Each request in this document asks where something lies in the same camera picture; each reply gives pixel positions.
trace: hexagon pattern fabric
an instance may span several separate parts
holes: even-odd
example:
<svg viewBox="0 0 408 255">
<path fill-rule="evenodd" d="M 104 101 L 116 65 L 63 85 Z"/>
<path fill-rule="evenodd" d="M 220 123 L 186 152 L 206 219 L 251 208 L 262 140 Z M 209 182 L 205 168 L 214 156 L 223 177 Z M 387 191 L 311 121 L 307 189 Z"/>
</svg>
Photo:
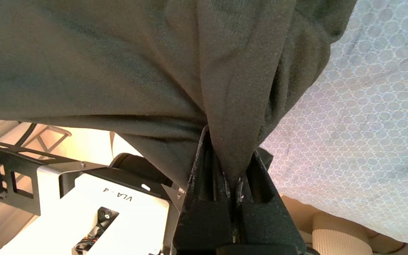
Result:
<svg viewBox="0 0 408 255">
<path fill-rule="evenodd" d="M 279 192 L 408 242 L 408 0 L 359 0 L 262 147 Z"/>
</svg>

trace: cable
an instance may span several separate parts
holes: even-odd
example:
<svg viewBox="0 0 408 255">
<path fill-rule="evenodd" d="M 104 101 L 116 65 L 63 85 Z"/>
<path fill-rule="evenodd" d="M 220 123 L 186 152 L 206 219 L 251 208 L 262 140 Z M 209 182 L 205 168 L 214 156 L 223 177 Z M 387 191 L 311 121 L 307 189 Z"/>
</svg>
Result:
<svg viewBox="0 0 408 255">
<path fill-rule="evenodd" d="M 33 133 L 35 127 L 37 126 L 37 123 L 31 123 L 31 125 L 28 127 L 26 132 L 23 134 L 22 137 L 18 140 L 18 142 L 15 143 L 15 146 L 21 147 L 26 140 L 28 140 L 28 137 Z"/>
</svg>

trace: dark green cloth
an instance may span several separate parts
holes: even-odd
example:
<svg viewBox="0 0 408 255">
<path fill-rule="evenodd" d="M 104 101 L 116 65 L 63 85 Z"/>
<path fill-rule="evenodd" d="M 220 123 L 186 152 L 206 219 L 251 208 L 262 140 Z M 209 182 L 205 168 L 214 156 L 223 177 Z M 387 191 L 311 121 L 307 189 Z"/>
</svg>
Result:
<svg viewBox="0 0 408 255">
<path fill-rule="evenodd" d="M 237 182 L 355 0 L 0 0 L 0 119 L 115 131 L 184 187 L 203 126 Z"/>
</svg>

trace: black wire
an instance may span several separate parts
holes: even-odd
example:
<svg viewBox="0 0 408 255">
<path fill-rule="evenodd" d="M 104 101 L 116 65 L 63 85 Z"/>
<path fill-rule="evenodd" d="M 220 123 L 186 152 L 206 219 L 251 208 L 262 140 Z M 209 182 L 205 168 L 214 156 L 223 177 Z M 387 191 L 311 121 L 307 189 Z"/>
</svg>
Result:
<svg viewBox="0 0 408 255">
<path fill-rule="evenodd" d="M 26 132 L 23 134 L 23 136 L 18 140 L 18 142 L 15 143 L 15 146 L 21 147 L 23 143 L 26 142 L 26 140 L 28 140 L 28 137 L 33 133 L 36 126 L 37 123 L 31 123 Z"/>
</svg>

